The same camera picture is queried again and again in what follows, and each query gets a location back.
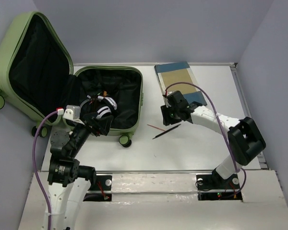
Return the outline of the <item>black thin stick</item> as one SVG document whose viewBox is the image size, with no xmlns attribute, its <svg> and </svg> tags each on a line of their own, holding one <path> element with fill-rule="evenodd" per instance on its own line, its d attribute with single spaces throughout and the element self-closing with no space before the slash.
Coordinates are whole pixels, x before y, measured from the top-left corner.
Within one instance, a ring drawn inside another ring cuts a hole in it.
<svg viewBox="0 0 288 230">
<path fill-rule="evenodd" d="M 176 126 L 174 126 L 174 127 L 171 127 L 170 129 L 167 129 L 166 131 L 164 131 L 164 132 L 162 132 L 162 133 L 156 135 L 156 136 L 155 136 L 154 138 L 152 138 L 152 139 L 159 138 L 159 137 L 161 137 L 161 136 L 163 136 L 163 135 L 169 133 L 170 131 L 172 131 L 172 130 L 178 128 L 180 125 L 181 125 L 181 124 L 178 124 L 178 125 L 176 125 Z"/>
</svg>

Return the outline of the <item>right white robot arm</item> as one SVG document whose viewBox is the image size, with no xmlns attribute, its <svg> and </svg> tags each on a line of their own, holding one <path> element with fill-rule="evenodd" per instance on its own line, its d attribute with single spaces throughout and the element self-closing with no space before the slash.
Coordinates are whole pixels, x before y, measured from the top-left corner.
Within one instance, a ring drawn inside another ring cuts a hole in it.
<svg viewBox="0 0 288 230">
<path fill-rule="evenodd" d="M 179 91 L 172 92 L 164 98 L 165 105 L 161 106 L 164 125 L 187 121 L 217 132 L 225 139 L 229 156 L 206 180 L 217 188 L 224 187 L 234 173 L 248 165 L 266 148 L 266 142 L 257 124 L 250 117 L 238 119 L 219 114 L 201 103 L 189 103 Z"/>
</svg>

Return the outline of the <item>black and white headphones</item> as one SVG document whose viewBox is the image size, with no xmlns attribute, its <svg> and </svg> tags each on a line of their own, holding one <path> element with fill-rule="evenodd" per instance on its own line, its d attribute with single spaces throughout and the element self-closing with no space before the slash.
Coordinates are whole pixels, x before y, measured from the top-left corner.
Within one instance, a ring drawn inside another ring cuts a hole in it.
<svg viewBox="0 0 288 230">
<path fill-rule="evenodd" d="M 84 120 L 85 116 L 92 115 L 96 119 L 117 115 L 118 105 L 116 101 L 110 97 L 107 91 L 102 90 L 97 94 L 87 95 L 86 99 L 80 104 L 80 119 Z"/>
</svg>

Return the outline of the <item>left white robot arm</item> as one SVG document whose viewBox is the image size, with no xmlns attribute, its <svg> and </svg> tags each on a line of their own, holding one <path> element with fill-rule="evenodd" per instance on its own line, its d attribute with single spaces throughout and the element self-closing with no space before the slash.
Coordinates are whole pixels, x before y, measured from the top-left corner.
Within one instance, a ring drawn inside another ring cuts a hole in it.
<svg viewBox="0 0 288 230">
<path fill-rule="evenodd" d="M 112 115 L 96 118 L 86 115 L 76 119 L 71 132 L 56 131 L 50 138 L 48 188 L 43 190 L 47 208 L 43 226 L 48 230 L 73 230 L 83 201 L 110 201 L 105 191 L 111 187 L 111 176 L 98 176 L 92 166 L 81 165 L 76 155 L 90 135 L 106 136 Z"/>
</svg>

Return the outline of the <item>thin red stick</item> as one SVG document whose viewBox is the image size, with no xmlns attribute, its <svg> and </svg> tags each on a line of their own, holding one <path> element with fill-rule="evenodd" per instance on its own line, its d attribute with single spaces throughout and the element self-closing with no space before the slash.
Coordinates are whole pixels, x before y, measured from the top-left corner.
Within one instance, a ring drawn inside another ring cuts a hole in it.
<svg viewBox="0 0 288 230">
<path fill-rule="evenodd" d="M 155 128 L 155 129 L 160 130 L 160 131 L 162 131 L 162 132 L 166 131 L 166 130 L 164 130 L 164 129 L 162 129 L 162 128 L 159 128 L 159 127 L 156 127 L 156 126 L 153 126 L 153 125 L 150 125 L 150 124 L 147 124 L 147 125 L 148 125 L 149 127 Z"/>
</svg>

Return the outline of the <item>green hard-shell suitcase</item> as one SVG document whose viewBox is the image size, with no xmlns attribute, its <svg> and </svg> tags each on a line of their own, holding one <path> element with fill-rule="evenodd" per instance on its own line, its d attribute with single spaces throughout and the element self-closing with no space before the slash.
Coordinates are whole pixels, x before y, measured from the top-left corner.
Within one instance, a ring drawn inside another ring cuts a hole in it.
<svg viewBox="0 0 288 230">
<path fill-rule="evenodd" d="M 133 67 L 86 66 L 74 71 L 72 59 L 48 18 L 21 13 L 0 44 L 0 109 L 9 102 L 39 124 L 59 107 L 76 105 L 81 115 L 109 106 L 117 109 L 109 135 L 129 147 L 139 125 L 143 76 Z"/>
</svg>

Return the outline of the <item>blue and tan cloth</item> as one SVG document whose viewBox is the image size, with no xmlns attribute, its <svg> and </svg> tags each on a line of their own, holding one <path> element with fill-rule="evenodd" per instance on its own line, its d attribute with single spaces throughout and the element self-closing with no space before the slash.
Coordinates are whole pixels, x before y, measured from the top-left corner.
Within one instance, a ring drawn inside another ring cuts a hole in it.
<svg viewBox="0 0 288 230">
<path fill-rule="evenodd" d="M 162 94 L 169 85 L 176 82 L 188 82 L 199 86 L 188 62 L 158 64 L 155 65 L 155 72 Z M 174 91 L 180 91 L 188 103 L 198 102 L 207 105 L 203 93 L 193 86 L 177 84 L 168 89 L 168 94 Z"/>
</svg>

